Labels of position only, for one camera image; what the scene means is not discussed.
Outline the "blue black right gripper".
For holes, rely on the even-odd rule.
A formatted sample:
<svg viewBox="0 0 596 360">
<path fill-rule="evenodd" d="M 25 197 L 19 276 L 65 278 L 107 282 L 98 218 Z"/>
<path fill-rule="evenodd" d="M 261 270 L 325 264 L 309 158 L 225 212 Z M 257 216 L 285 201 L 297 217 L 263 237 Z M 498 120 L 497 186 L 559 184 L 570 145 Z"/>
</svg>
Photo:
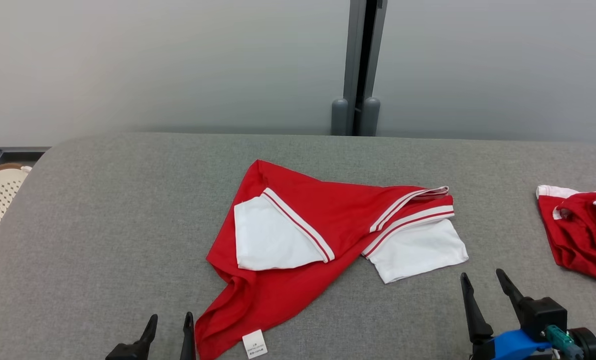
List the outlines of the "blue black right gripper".
<svg viewBox="0 0 596 360">
<path fill-rule="evenodd" d="M 520 308 L 524 296 L 515 287 L 503 269 L 496 269 L 496 276 L 504 294 L 508 296 L 515 311 L 520 327 L 524 324 L 524 315 Z M 493 330 L 485 320 L 474 297 L 474 289 L 468 275 L 460 275 L 465 318 L 467 321 L 469 340 L 472 343 L 471 359 L 473 360 L 521 360 L 534 357 L 552 356 L 552 344 L 545 337 L 527 330 L 511 330 L 492 336 Z"/>
</svg>

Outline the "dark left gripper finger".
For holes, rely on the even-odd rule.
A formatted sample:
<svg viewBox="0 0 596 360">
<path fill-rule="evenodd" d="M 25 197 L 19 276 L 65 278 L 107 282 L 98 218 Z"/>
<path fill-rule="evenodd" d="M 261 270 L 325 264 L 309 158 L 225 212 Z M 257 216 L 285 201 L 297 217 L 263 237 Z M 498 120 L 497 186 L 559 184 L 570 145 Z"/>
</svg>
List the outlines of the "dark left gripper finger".
<svg viewBox="0 0 596 360">
<path fill-rule="evenodd" d="M 155 339 L 156 331 L 157 331 L 157 324 L 158 324 L 158 315 L 152 314 L 145 326 L 144 332 L 142 333 L 140 339 L 136 342 L 141 347 L 150 347 L 151 343 Z"/>
<path fill-rule="evenodd" d="M 195 360 L 196 359 L 196 344 L 194 331 L 194 317 L 193 313 L 188 311 L 184 317 L 183 323 L 183 346 L 181 349 L 180 360 Z"/>
</svg>

